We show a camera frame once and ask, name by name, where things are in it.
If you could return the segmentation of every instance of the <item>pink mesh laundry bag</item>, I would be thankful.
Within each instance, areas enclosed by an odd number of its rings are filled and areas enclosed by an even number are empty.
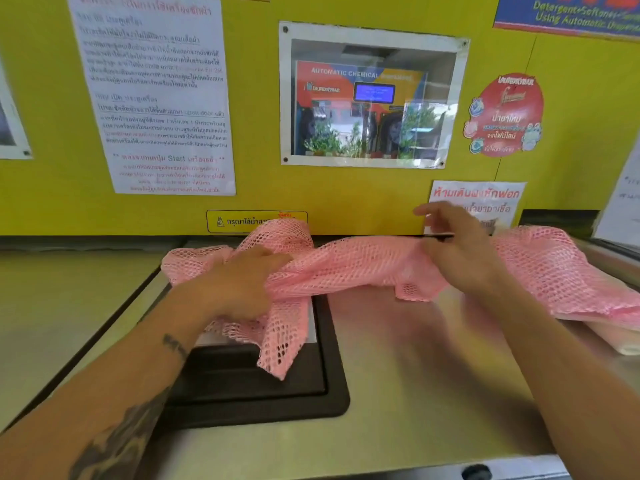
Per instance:
[[[563,231],[522,227],[501,233],[493,243],[510,272],[552,313],[640,324],[640,295],[603,280]],[[236,251],[227,246],[172,250],[163,259],[162,270],[176,285],[256,244],[294,258],[267,281],[271,310],[251,322],[214,322],[210,328],[258,345],[258,366],[279,379],[284,379],[307,339],[312,295],[377,285],[393,286],[400,299],[430,301],[447,286],[420,250],[418,238],[348,237],[314,249],[307,225],[295,219],[260,225]]]

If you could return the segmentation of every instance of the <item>warning sign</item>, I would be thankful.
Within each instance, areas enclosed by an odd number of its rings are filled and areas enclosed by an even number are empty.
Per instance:
[[[297,219],[308,223],[304,210],[208,210],[207,229],[212,234],[245,234],[272,219]]]

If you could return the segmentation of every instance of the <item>paper sign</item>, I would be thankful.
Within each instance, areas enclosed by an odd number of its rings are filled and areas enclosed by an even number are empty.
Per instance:
[[[493,26],[640,39],[640,0],[500,0]]]
[[[640,133],[600,215],[594,237],[640,246]]]
[[[460,205],[482,222],[489,233],[496,227],[510,227],[526,183],[446,182],[436,180],[429,202],[448,201]],[[433,234],[430,227],[425,234]]]
[[[532,151],[542,138],[544,98],[531,75],[501,75],[469,106],[471,119],[464,135],[469,151],[488,157],[505,157]]]
[[[249,233],[272,219],[308,222],[304,210],[208,210],[207,229],[212,234]]]
[[[235,195],[220,0],[68,0],[116,193]]]
[[[0,159],[29,160],[31,149],[0,60]]]

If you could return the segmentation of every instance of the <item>tattoo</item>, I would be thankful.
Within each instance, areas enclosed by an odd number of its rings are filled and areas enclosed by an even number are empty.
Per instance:
[[[182,346],[182,344],[178,342],[178,340],[174,339],[171,335],[169,335],[168,333],[165,333],[164,338],[162,339],[162,343],[167,347],[169,347],[171,350],[177,351],[178,354],[181,355],[182,360],[187,360],[189,353]]]
[[[117,426],[98,434],[69,471],[69,480],[132,479],[156,426],[169,387],[150,401],[132,406]]]

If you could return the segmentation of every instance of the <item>detergent drawer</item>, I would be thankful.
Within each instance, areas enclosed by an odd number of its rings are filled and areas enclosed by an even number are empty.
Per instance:
[[[349,391],[325,296],[312,299],[309,337],[283,381],[256,366],[257,346],[205,340],[172,387],[159,432],[340,416]]]

